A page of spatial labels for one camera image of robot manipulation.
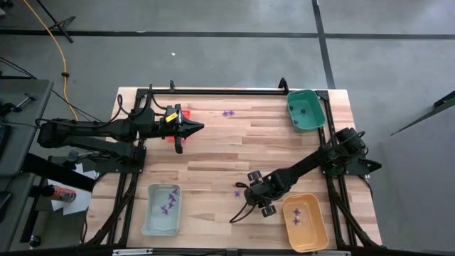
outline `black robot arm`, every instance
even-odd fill
[[[357,133],[354,128],[342,129],[335,135],[339,142],[337,145],[332,146],[330,142],[324,144],[293,166],[277,169],[264,177],[260,171],[253,171],[248,174],[250,186],[239,182],[236,186],[246,188],[244,196],[248,205],[259,206],[264,217],[273,215],[276,210],[272,201],[280,199],[301,176],[317,167],[324,166],[325,169],[336,172],[339,169],[345,170],[354,161],[360,161],[369,172],[379,169],[379,163],[365,159],[366,146],[361,139],[364,133]]]
[[[167,106],[165,114],[155,113],[150,108],[154,100],[151,85],[143,107],[135,106],[130,113],[123,110],[122,96],[117,101],[119,110],[127,114],[126,119],[111,119],[108,122],[79,122],[69,119],[38,120],[41,129],[38,143],[45,148],[75,146],[90,151],[98,151],[104,157],[96,160],[96,171],[115,170],[120,173],[140,172],[145,159],[145,147],[135,146],[136,140],[174,137],[176,152],[183,153],[182,139],[204,128],[204,124],[186,119],[180,104]],[[103,139],[110,137],[116,142]]]

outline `yellow label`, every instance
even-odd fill
[[[170,121],[174,120],[175,118],[177,118],[177,113],[173,113],[170,116],[166,117],[166,122],[170,122]]]

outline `bottle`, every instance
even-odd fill
[[[52,200],[71,203],[76,199],[76,191],[60,186],[48,185],[41,189],[41,195],[50,197]]]

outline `concrete floor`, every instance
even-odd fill
[[[74,30],[315,33],[311,0],[43,0],[57,18],[76,15]],[[451,0],[320,0],[326,33],[450,34],[455,28]],[[0,20],[0,28],[41,29],[21,1]],[[74,37],[58,38],[71,74],[71,102],[100,119],[112,112],[119,86],[327,88],[317,38]],[[327,40],[335,86],[347,89],[358,130],[365,130],[370,158],[379,160],[378,142],[425,113],[455,86],[453,40]],[[38,78],[55,81],[62,92],[61,60],[47,36],[0,36],[0,56]],[[16,75],[0,65],[6,75]],[[45,117],[71,117],[51,97]],[[68,149],[32,152],[64,155]],[[381,171],[372,175],[375,209],[384,245],[421,248],[413,238],[395,188]],[[82,225],[52,214],[43,221],[43,246],[77,243]],[[59,243],[49,242],[58,236]],[[428,239],[437,239],[428,234]]]

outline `white paper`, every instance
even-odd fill
[[[95,171],[84,172],[82,164],[77,164],[76,169],[74,171],[91,179],[95,179],[96,175]],[[92,199],[92,194],[89,191],[84,191],[79,188],[66,186],[57,181],[48,180],[48,183],[50,185],[61,186],[62,188],[70,188],[76,191],[76,199],[71,203],[52,200],[51,203],[54,211],[63,208],[63,215],[68,215],[71,213],[77,213],[80,211],[87,210],[88,206],[90,205],[90,200]]]

